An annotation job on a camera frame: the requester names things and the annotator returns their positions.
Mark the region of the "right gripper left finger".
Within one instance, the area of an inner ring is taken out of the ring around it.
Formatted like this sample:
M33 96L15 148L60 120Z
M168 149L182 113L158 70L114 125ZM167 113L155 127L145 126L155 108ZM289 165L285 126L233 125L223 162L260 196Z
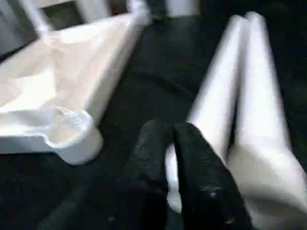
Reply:
M168 182L165 155L171 128L156 120L140 131L130 158L117 181L112 230L163 230L167 223Z

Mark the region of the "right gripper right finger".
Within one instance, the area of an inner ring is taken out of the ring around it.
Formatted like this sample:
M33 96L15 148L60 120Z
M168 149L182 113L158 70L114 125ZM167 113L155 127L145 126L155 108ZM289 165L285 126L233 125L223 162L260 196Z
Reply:
M251 230L245 202L230 171L200 131L174 126L181 215L186 230Z

